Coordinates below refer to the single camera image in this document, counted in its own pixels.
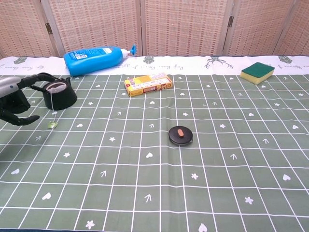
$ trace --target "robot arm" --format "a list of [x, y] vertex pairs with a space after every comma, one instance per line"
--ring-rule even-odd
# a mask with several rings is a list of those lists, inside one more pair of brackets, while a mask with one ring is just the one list
[[48, 74], [40, 73], [26, 78], [9, 76], [0, 78], [0, 119], [17, 126], [24, 126], [33, 123], [40, 117], [37, 115], [27, 118], [19, 118], [20, 114], [30, 108], [24, 93], [21, 89], [30, 87], [35, 90], [42, 90], [33, 86], [37, 81], [55, 81], [58, 78]]

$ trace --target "yellow box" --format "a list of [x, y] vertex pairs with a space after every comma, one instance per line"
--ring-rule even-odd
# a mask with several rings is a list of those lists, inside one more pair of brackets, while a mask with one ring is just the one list
[[125, 80], [125, 87], [130, 97], [147, 92], [172, 88], [172, 81], [165, 73], [146, 75]]

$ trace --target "folding screen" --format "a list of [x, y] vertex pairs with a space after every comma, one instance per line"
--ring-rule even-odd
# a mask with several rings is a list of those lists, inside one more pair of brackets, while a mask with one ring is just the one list
[[309, 1], [295, 5], [291, 21], [285, 26], [276, 55], [309, 55]]
[[98, 46], [141, 55], [139, 0], [49, 0], [65, 52]]
[[141, 0], [144, 55], [220, 55], [230, 0]]
[[235, 0], [224, 55], [272, 55], [294, 0]]
[[40, 0], [3, 0], [0, 4], [0, 53], [3, 57], [58, 56], [47, 32]]

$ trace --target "yellow sponge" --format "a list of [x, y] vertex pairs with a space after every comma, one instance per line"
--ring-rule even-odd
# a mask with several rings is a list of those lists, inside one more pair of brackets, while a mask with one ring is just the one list
[[241, 70], [240, 77], [257, 85], [269, 78], [274, 73], [274, 70], [274, 67], [256, 62]]

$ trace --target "black round object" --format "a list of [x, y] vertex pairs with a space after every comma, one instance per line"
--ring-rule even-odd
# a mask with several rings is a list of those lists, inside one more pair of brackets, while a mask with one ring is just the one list
[[[178, 130], [183, 132], [183, 137], [179, 136]], [[169, 130], [169, 140], [177, 145], [186, 145], [193, 141], [193, 134], [192, 131], [187, 127], [176, 126]]]
[[[65, 84], [66, 87], [64, 88], [64, 90], [59, 91], [59, 92], [53, 92], [53, 91], [50, 92], [48, 90], [49, 86], [50, 85], [55, 86], [55, 84], [56, 86], [57, 84], [59, 85]], [[43, 97], [44, 97], [45, 105], [50, 110], [52, 109], [63, 110], [63, 109], [66, 109], [72, 106], [77, 101], [76, 93], [74, 92], [69, 80], [60, 79], [59, 81], [50, 82], [46, 84], [43, 87], [43, 89], [44, 89]]]

